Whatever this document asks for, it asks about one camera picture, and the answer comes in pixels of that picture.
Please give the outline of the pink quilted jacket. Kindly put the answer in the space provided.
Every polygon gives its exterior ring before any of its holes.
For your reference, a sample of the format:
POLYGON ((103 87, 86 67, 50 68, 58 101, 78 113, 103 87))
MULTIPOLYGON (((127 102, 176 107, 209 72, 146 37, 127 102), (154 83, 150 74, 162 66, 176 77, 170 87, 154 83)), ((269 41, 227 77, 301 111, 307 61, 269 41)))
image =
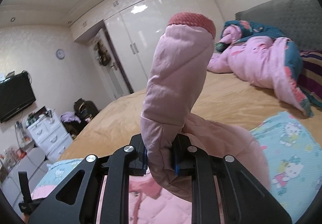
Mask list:
MULTIPOLYGON (((172 125, 212 156, 232 154, 266 188, 267 161, 246 129, 205 120, 191 112, 206 78, 216 29, 200 14, 174 15, 156 47, 141 113, 141 133, 149 126, 172 125)), ((129 178, 128 223, 192 223, 188 178, 170 171, 166 146, 148 162, 144 176, 129 178)))

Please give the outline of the purple clothes pile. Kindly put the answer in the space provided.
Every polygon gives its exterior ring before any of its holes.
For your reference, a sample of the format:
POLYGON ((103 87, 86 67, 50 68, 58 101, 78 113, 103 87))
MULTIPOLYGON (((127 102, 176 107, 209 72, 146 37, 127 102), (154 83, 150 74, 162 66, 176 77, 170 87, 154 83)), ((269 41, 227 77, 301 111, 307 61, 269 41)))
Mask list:
POLYGON ((81 119, 74 112, 65 112, 60 116, 60 119, 63 123, 81 123, 81 119))

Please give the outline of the white bedroom door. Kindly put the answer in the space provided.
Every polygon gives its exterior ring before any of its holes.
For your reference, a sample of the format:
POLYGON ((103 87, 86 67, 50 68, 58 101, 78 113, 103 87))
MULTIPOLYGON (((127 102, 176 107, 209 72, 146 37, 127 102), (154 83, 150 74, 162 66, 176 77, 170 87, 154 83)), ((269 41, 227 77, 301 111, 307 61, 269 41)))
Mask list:
POLYGON ((117 64, 116 58, 107 40, 105 29, 101 28, 97 34, 92 38, 90 45, 90 52, 94 61, 94 65, 99 74, 99 78, 103 83, 103 87, 108 93, 112 101, 119 99, 122 96, 130 94, 126 81, 121 73, 121 68, 117 64), (107 66, 102 66, 97 60, 97 55, 94 52, 95 43, 101 40, 109 55, 111 62, 107 66))

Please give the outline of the black backpack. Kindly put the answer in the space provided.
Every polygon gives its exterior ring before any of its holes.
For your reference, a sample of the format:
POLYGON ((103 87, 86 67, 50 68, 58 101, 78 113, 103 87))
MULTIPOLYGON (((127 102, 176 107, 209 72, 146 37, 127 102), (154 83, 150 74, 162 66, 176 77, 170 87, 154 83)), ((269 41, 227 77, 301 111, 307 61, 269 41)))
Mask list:
POLYGON ((89 123, 98 113, 96 105, 92 101, 78 99, 74 103, 74 111, 82 121, 89 123))

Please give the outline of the Hello Kitty blue blanket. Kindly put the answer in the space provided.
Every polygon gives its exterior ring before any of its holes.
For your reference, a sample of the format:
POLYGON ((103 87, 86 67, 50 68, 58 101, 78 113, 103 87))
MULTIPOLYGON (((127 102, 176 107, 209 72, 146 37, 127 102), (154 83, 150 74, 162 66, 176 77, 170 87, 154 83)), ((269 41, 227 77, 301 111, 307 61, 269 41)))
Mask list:
MULTIPOLYGON (((171 148, 180 134, 172 125, 149 126, 140 135, 146 148, 147 163, 166 146, 170 171, 171 148)), ((290 215, 291 223, 321 223, 321 149, 310 133, 289 113, 266 119, 251 132, 260 154, 268 161, 269 186, 266 188, 290 215)))

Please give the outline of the white drawer chest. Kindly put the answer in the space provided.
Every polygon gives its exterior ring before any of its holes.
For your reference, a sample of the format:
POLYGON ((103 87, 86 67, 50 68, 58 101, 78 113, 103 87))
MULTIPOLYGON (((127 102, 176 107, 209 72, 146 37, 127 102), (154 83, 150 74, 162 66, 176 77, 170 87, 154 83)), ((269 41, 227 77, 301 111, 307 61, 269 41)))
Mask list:
POLYGON ((26 130, 50 162, 58 161, 73 142, 53 109, 47 109, 26 130))

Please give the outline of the tan bed sheet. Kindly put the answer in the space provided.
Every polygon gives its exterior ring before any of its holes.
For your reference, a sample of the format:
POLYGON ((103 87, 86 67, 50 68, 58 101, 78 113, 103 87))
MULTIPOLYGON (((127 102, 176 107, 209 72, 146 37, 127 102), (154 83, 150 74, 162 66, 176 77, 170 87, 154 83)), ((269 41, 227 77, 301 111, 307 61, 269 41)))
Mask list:
MULTIPOLYGON (((140 114, 145 91, 123 96, 107 105, 76 137, 60 160, 84 158, 89 154, 106 156, 127 145, 140 133, 140 114)), ((233 74, 208 72, 202 93, 192 112, 206 120, 256 128, 262 121, 288 111, 321 143, 321 109, 312 107, 314 116, 305 118, 293 106, 280 102, 270 89, 241 81, 233 74)))

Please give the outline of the bags hanging on door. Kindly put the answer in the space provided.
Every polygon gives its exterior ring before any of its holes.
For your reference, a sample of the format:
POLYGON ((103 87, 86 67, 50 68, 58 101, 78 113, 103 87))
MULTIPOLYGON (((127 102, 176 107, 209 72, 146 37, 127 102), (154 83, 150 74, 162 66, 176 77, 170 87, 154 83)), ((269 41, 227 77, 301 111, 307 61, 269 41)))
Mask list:
POLYGON ((97 60, 100 65, 107 66, 111 62, 111 56, 109 55, 101 40, 98 40, 95 43, 94 52, 97 55, 97 60))

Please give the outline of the striped dark pillow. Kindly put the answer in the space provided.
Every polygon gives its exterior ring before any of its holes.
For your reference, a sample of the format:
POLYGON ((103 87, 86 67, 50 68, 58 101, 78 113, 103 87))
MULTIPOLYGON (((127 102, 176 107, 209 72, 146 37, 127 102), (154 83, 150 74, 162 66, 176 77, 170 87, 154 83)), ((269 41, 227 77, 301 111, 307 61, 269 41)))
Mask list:
POLYGON ((297 84, 309 98, 310 102, 321 108, 322 94, 322 57, 321 52, 301 52, 303 61, 302 72, 298 77, 297 84))

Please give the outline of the white wardrobe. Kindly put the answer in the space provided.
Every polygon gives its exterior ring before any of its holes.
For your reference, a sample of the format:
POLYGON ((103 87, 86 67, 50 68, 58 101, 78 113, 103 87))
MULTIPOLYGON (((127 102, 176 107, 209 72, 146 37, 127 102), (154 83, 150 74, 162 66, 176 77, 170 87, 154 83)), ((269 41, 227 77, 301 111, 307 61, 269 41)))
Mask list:
POLYGON ((104 0, 71 25, 76 42, 105 27, 134 92, 147 84, 153 55, 169 19, 179 12, 203 14, 219 32, 224 21, 215 0, 104 0))

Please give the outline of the pink floral comforter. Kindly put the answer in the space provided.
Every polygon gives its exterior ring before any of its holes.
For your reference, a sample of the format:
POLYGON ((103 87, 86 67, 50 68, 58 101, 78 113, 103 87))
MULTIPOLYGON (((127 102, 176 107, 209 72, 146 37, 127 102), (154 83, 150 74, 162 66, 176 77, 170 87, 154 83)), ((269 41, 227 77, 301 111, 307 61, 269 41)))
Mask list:
POLYGON ((312 117, 311 103, 297 85, 303 68, 298 46, 273 26, 227 21, 207 70, 233 73, 251 85, 272 89, 276 98, 312 117))

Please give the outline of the grey quilted headboard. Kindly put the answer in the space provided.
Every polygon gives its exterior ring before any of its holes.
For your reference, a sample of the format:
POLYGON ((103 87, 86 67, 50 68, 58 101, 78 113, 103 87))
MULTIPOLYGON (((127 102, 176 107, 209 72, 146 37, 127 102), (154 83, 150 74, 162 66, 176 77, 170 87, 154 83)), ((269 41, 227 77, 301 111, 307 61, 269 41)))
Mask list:
POLYGON ((279 28, 301 51, 321 51, 322 20, 318 0, 271 0, 235 14, 279 28))

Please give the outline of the round wall clock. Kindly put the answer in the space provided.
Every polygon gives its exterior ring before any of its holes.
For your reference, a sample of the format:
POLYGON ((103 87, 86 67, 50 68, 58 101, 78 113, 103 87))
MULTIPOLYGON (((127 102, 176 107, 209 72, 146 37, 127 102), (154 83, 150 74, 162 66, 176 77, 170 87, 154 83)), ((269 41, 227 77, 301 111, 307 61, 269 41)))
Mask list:
POLYGON ((65 52, 64 52, 64 50, 63 50, 63 49, 58 49, 58 50, 56 51, 56 57, 57 57, 59 60, 64 59, 64 57, 65 57, 65 52))

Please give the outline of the black wall television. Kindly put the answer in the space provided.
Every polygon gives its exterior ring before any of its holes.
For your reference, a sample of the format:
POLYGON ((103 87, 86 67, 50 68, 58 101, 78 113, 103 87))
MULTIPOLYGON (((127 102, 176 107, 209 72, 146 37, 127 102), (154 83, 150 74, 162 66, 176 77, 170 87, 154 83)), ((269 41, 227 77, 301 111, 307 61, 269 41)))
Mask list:
POLYGON ((26 71, 1 81, 0 90, 1 123, 12 119, 36 101, 26 71))

